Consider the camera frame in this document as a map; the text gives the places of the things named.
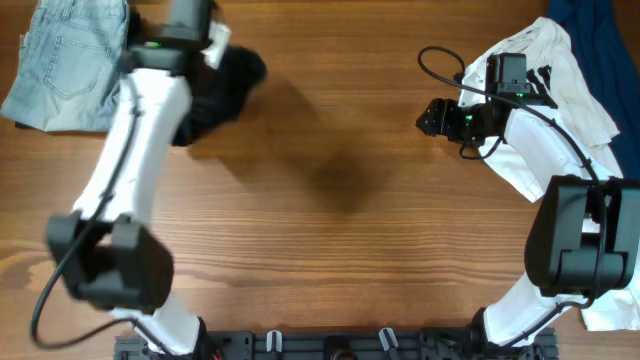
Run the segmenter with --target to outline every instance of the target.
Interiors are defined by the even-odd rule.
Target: black cable
[[[449,80],[441,75],[438,75],[436,73],[434,73],[433,71],[431,71],[422,61],[422,56],[424,55],[424,53],[428,52],[428,51],[442,51],[444,53],[447,53],[451,56],[453,56],[454,58],[456,58],[458,60],[458,62],[460,63],[460,65],[462,66],[462,74],[456,74],[455,78],[457,81],[452,81]],[[600,185],[600,180],[598,179],[598,176],[596,175],[596,172],[593,170],[593,167],[591,166],[591,159],[587,158],[583,153],[582,150],[580,149],[580,147],[578,146],[578,144],[576,144],[576,142],[573,140],[573,138],[563,129],[561,128],[555,120],[549,119],[546,116],[542,115],[540,112],[536,111],[535,109],[530,108],[529,106],[526,106],[524,104],[521,104],[517,101],[513,101],[511,99],[508,99],[506,97],[500,96],[500,95],[495,95],[495,94],[490,94],[486,91],[483,90],[479,90],[476,88],[473,88],[471,86],[467,86],[467,85],[463,85],[462,84],[462,76],[465,72],[465,66],[464,66],[464,61],[462,60],[462,58],[456,54],[455,52],[453,52],[452,50],[449,50],[447,48],[443,48],[440,46],[427,46],[426,48],[422,49],[420,51],[420,53],[418,53],[418,64],[420,65],[420,68],[422,68],[422,70],[424,72],[426,72],[427,74],[429,74],[431,77],[433,77],[436,80],[439,80],[445,84],[449,84],[451,86],[457,87],[459,89],[462,90],[467,90],[467,91],[471,91],[474,92],[476,94],[480,94],[485,96],[486,99],[488,98],[493,98],[499,101],[502,101],[504,103],[507,103],[513,107],[519,108],[519,109],[523,109],[535,116],[537,116],[538,118],[540,118],[542,121],[544,121],[545,123],[547,123],[551,128],[553,128],[554,130],[556,130],[560,135],[562,135],[562,137],[564,137],[564,139],[569,143],[569,145],[571,146],[571,148],[573,149],[573,151],[576,153],[576,155],[578,156],[578,158],[580,159],[580,161],[582,162],[584,168],[587,170],[587,173],[589,173],[589,176],[591,177],[592,181],[593,181],[593,187],[596,191],[596,197],[598,199],[598,209],[599,209],[599,220],[600,220],[600,243],[598,244],[598,252],[596,255],[596,266],[595,266],[595,270],[594,270],[594,276],[593,276],[593,285],[591,287],[591,292],[589,293],[589,297],[587,298],[587,301],[584,303],[579,303],[576,301],[564,301],[561,303],[556,304],[556,307],[554,308],[553,311],[551,311],[547,316],[545,316],[542,320],[540,320],[537,324],[535,324],[531,329],[525,331],[524,333],[522,333],[521,335],[517,336],[516,338],[514,338],[513,340],[509,341],[507,344],[503,345],[502,348],[508,348],[511,347],[517,343],[519,343],[522,340],[527,339],[529,336],[531,336],[533,333],[535,333],[536,331],[538,331],[540,328],[542,328],[547,322],[549,322],[551,319],[553,319],[554,316],[556,316],[557,314],[560,314],[562,312],[562,310],[565,307],[575,307],[578,309],[587,309],[589,308],[591,305],[593,305],[593,302],[595,301],[595,299],[598,297],[598,292],[599,292],[599,287],[600,287],[600,277],[602,275],[602,258],[604,256],[604,252],[605,252],[605,240],[606,240],[606,234],[607,234],[607,206],[605,203],[605,198],[604,198],[604,191],[602,189],[602,185]]]
[[[127,80],[129,82],[129,87],[131,90],[133,109],[131,111],[132,119],[131,119],[131,124],[129,126],[129,132],[127,134],[127,139],[126,139],[124,148],[122,149],[122,152],[120,153],[120,157],[118,158],[118,162],[116,163],[116,166],[113,169],[113,173],[111,174],[111,177],[107,182],[107,186],[102,194],[102,199],[98,203],[96,211],[93,213],[93,215],[91,215],[89,220],[87,220],[85,227],[82,229],[80,234],[78,234],[76,239],[71,244],[69,251],[67,251],[67,253],[64,255],[64,257],[62,258],[62,260],[54,270],[53,275],[51,275],[51,278],[49,278],[47,285],[42,290],[42,293],[40,294],[40,298],[38,299],[38,302],[36,303],[36,306],[33,309],[33,315],[31,317],[30,335],[33,342],[39,348],[42,348],[42,349],[56,350],[56,349],[62,349],[69,346],[73,346],[99,334],[100,332],[106,329],[111,328],[114,325],[128,322],[128,323],[131,323],[134,327],[137,327],[138,329],[140,329],[140,331],[144,334],[144,336],[146,336],[151,342],[156,344],[170,358],[173,358],[173,356],[168,351],[168,349],[164,346],[164,344],[159,342],[158,339],[135,318],[123,318],[123,319],[113,320],[111,322],[108,322],[102,326],[95,328],[94,330],[89,331],[84,335],[78,336],[71,340],[66,340],[66,341],[57,342],[57,343],[46,343],[42,341],[38,335],[38,323],[40,322],[40,317],[42,315],[44,304],[47,302],[47,299],[49,298],[49,295],[51,294],[53,287],[55,286],[56,282],[62,275],[62,272],[64,271],[65,267],[67,266],[69,261],[71,261],[71,259],[76,255],[80,247],[82,247],[85,244],[89,234],[91,233],[91,230],[93,230],[93,228],[98,223],[98,218],[104,212],[104,209],[107,207],[107,204],[109,203],[109,201],[111,201],[111,199],[113,198],[113,190],[116,187],[116,184],[118,182],[118,177],[120,175],[120,172],[122,171],[122,167],[126,162],[129,152],[131,151],[131,146],[133,145],[133,139],[135,138],[135,133],[137,129],[138,118],[140,117],[141,113],[139,109],[138,91],[136,89],[135,83],[129,77],[127,77]]]
[[[484,159],[487,159],[489,156],[493,155],[493,153],[496,152],[496,150],[498,150],[498,146],[501,143],[502,143],[502,137],[498,137],[498,140],[496,140],[496,142],[493,144],[493,146],[491,147],[491,149],[489,150],[487,155],[484,155],[484,156],[467,156],[467,155],[464,154],[464,150],[469,146],[469,144],[465,142],[460,147],[460,157],[465,159],[465,160],[484,160]]]

